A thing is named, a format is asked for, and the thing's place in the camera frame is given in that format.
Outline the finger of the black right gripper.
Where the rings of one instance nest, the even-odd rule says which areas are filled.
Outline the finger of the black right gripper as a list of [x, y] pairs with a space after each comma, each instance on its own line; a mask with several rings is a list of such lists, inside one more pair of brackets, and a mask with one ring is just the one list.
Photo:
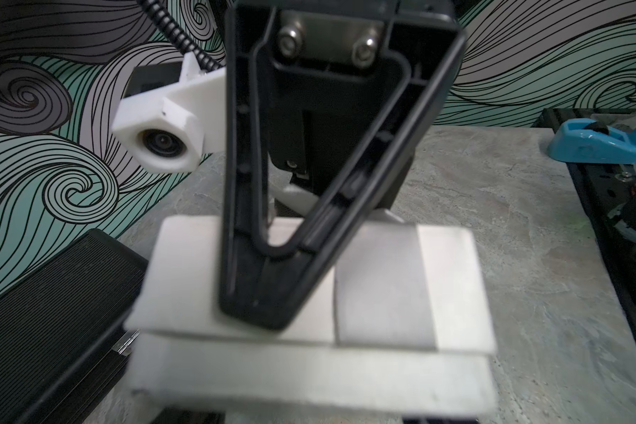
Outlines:
[[218, 305], [289, 326], [391, 205], [466, 49], [452, 1], [238, 1], [226, 14]]

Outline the large white bow gift box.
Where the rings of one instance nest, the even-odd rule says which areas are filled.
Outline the large white bow gift box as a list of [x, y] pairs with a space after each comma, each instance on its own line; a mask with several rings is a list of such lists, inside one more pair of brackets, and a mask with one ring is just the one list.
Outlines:
[[475, 418], [495, 410], [496, 338], [471, 231], [369, 221], [284, 330], [217, 305], [221, 221], [164, 220], [127, 387], [164, 406]]

